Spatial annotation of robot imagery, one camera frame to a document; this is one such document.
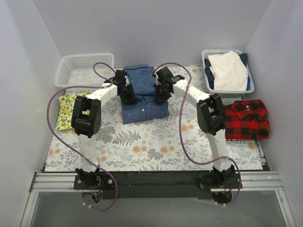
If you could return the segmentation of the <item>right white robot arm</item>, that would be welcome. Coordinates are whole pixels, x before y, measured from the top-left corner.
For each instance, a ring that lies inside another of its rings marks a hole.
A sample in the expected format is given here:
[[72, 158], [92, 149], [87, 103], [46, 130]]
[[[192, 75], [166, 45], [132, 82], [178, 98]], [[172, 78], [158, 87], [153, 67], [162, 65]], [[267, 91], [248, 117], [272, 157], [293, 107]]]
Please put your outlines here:
[[[190, 84], [192, 77], [189, 77], [190, 80], [186, 80], [181, 75], [174, 76], [168, 67], [155, 69], [153, 76], [156, 80], [154, 86], [158, 101], [167, 101], [172, 94], [183, 98], [179, 112], [180, 142], [186, 157], [192, 163], [200, 166], [213, 165], [211, 176], [204, 178], [204, 184], [220, 188], [230, 185], [232, 178], [235, 176], [236, 165], [228, 156], [225, 140], [226, 115], [220, 96], [210, 95], [199, 90]], [[182, 111], [185, 102], [196, 108], [197, 123], [208, 138], [213, 155], [212, 161], [204, 163], [194, 161], [185, 149], [181, 129]]]

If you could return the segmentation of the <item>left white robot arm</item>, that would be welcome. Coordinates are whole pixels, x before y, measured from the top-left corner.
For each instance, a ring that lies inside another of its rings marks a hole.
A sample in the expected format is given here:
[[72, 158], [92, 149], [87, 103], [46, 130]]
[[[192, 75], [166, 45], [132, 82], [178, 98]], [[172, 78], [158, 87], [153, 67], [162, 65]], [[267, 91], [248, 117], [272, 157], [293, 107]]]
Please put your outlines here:
[[71, 126], [75, 130], [80, 153], [84, 156], [81, 167], [76, 169], [80, 181], [90, 189], [101, 187], [101, 180], [97, 173], [96, 136], [101, 128], [101, 108], [111, 98], [119, 96], [125, 104], [136, 104], [134, 89], [129, 82], [127, 72], [117, 70], [112, 78], [105, 81], [103, 88], [97, 89], [87, 96], [78, 96], [74, 101]]

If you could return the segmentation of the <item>blue checkered long sleeve shirt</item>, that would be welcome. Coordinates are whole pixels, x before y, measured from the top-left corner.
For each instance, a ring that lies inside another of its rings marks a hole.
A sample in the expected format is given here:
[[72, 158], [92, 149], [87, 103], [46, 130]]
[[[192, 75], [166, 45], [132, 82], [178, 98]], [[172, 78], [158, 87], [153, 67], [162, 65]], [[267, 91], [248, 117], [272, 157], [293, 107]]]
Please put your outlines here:
[[168, 101], [159, 102], [156, 97], [154, 67], [138, 64], [125, 66], [123, 70], [130, 78], [137, 99], [137, 103], [134, 105], [122, 104], [123, 124], [169, 116]]

